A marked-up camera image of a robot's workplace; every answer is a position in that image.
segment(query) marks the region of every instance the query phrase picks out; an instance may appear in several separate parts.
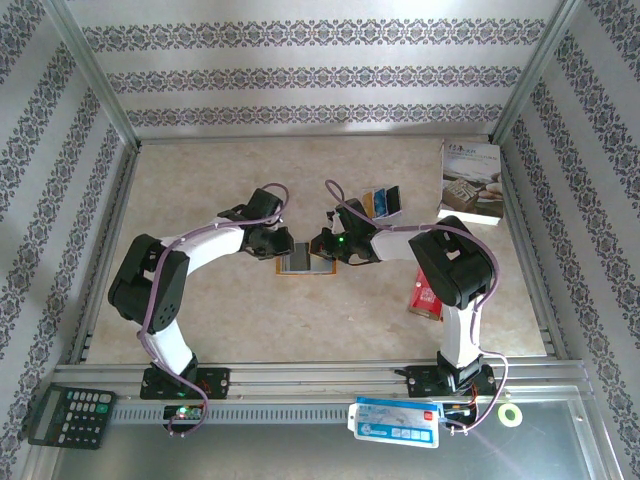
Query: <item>white robotic arm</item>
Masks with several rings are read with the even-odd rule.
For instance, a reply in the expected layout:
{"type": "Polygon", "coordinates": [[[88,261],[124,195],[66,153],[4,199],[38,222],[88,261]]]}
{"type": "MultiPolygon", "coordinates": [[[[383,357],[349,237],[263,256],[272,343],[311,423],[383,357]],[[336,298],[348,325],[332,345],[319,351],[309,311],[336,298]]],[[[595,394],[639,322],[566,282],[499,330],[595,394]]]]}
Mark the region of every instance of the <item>white robotic arm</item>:
{"type": "Polygon", "coordinates": [[[341,201],[328,217],[332,228],[324,228],[311,241],[313,254],[349,265],[418,261],[444,304],[439,381],[450,393],[466,391],[482,369],[479,304],[491,286],[494,261],[457,217],[447,217],[425,232],[412,227],[390,230],[373,224],[356,199],[341,201]],[[344,231],[336,233],[338,219],[344,231]],[[354,255],[362,262],[351,263],[354,255]]]}
{"type": "MultiPolygon", "coordinates": [[[[283,207],[277,196],[257,189],[247,205],[220,213],[198,229],[202,233],[193,235],[191,231],[161,239],[140,235],[133,241],[109,289],[108,300],[122,317],[144,325],[152,283],[157,281],[151,322],[148,330],[141,332],[154,364],[193,382],[197,358],[184,341],[177,321],[186,277],[217,258],[241,251],[260,260],[291,253],[293,238],[287,228],[278,228],[277,220],[261,222],[264,218],[279,218],[283,207]],[[170,251],[162,271],[156,272],[158,260],[167,248],[170,251]]],[[[167,380],[184,388],[170,375],[167,380]]]]}
{"type": "MultiPolygon", "coordinates": [[[[216,230],[185,240],[174,249],[189,257],[187,276],[217,258],[241,250],[244,230],[241,227],[224,227],[224,223],[230,222],[226,218],[215,218],[210,225],[217,223],[219,227],[216,230]]],[[[183,235],[165,237],[160,239],[160,243],[166,248],[182,237],[183,235]]],[[[147,332],[144,335],[155,358],[177,375],[180,375],[193,359],[193,352],[184,341],[177,318],[174,318],[164,330],[155,334],[147,332]]]]}

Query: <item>striped wallpaper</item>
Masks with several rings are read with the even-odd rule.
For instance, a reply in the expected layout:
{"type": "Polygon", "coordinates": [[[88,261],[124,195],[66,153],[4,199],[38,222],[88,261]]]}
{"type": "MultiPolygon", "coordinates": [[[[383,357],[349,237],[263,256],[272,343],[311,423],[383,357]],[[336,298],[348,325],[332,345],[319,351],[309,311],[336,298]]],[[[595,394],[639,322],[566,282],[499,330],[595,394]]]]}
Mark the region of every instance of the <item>striped wallpaper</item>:
{"type": "Polygon", "coordinates": [[[143,139],[489,133],[557,4],[68,3],[143,139]]]}
{"type": "Polygon", "coordinates": [[[41,382],[67,359],[123,144],[39,2],[0,2],[0,479],[20,478],[41,382]]]}
{"type": "Polygon", "coordinates": [[[504,145],[564,341],[586,363],[625,478],[640,478],[639,32],[637,2],[582,6],[504,145]]]}

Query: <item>metal frame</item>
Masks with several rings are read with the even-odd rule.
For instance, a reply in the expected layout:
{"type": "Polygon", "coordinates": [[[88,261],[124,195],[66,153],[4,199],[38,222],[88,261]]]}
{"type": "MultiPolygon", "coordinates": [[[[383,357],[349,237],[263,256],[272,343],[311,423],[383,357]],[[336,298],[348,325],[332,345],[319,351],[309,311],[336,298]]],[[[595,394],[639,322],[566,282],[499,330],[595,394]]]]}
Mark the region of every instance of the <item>metal frame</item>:
{"type": "Polygon", "coordinates": [[[559,359],[568,359],[569,355],[564,346],[560,327],[553,314],[549,296],[544,288],[542,275],[537,268],[538,260],[529,238],[527,226],[516,203],[515,188],[508,175],[502,176],[502,185],[504,187],[505,218],[511,232],[511,239],[518,261],[520,262],[522,275],[529,291],[531,304],[536,313],[542,341],[545,344],[548,355],[559,359]]]}
{"type": "MultiPolygon", "coordinates": [[[[405,379],[394,370],[416,363],[435,364],[430,360],[397,360],[206,365],[231,369],[229,397],[211,401],[207,423],[344,424],[347,406],[358,395],[408,398],[405,379]]],[[[501,363],[494,359],[489,363],[496,377],[501,378],[501,363]]],[[[52,381],[115,391],[118,403],[114,424],[161,424],[163,407],[184,401],[141,400],[139,390],[145,368],[146,365],[61,365],[52,381]]],[[[592,478],[621,478],[581,361],[513,359],[504,395],[517,403],[567,402],[592,478]]],[[[431,400],[455,401],[454,397],[431,400]]],[[[479,398],[480,403],[488,400],[479,398]]],[[[22,478],[51,478],[59,453],[57,448],[32,447],[22,478]]]]}
{"type": "Polygon", "coordinates": [[[86,360],[83,358],[83,353],[89,347],[90,335],[98,320],[102,296],[107,288],[109,268],[113,260],[113,255],[116,251],[118,236],[120,235],[120,229],[122,228],[122,222],[124,220],[125,209],[129,201],[129,193],[131,192],[133,179],[138,166],[138,153],[137,148],[129,145],[125,148],[120,159],[120,168],[124,171],[121,170],[121,172],[118,173],[119,176],[121,175],[121,179],[113,187],[111,198],[109,199],[111,206],[107,210],[109,214],[102,222],[101,231],[106,232],[102,253],[95,259],[97,262],[97,280],[89,292],[87,303],[84,308],[85,314],[82,322],[80,323],[77,340],[73,345],[73,350],[69,357],[69,363],[78,363],[86,360]]]}
{"type": "Polygon", "coordinates": [[[533,55],[520,75],[516,88],[502,109],[500,118],[491,134],[492,143],[502,145],[507,140],[511,127],[542,77],[553,52],[560,44],[564,32],[569,28],[580,5],[582,5],[582,0],[562,0],[551,15],[547,28],[542,33],[533,55]]]}
{"type": "Polygon", "coordinates": [[[102,71],[93,50],[89,46],[82,30],[76,23],[66,0],[42,0],[42,5],[51,17],[53,24],[67,45],[67,48],[78,63],[91,88],[95,91],[100,103],[104,106],[111,123],[125,142],[134,148],[140,146],[140,139],[116,97],[109,80],[102,71]]]}

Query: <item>calculator keypad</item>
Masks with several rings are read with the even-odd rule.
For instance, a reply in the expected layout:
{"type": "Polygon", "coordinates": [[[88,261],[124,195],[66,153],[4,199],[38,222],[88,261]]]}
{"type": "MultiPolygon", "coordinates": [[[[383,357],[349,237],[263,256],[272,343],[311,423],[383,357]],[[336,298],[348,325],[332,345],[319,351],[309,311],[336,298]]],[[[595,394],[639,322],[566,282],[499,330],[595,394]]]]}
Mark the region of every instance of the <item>calculator keypad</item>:
{"type": "Polygon", "coordinates": [[[113,396],[108,393],[69,390],[62,400],[64,421],[56,444],[67,448],[96,449],[109,418],[113,396]]]}

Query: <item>red box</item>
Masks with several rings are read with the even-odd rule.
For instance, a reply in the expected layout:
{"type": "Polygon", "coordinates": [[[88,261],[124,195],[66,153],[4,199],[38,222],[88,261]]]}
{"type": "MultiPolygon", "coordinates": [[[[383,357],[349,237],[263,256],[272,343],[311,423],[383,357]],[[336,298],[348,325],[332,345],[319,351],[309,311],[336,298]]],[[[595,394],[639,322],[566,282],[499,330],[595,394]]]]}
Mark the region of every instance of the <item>red box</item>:
{"type": "Polygon", "coordinates": [[[442,321],[442,302],[431,290],[422,270],[418,270],[409,311],[433,320],[442,321]]]}

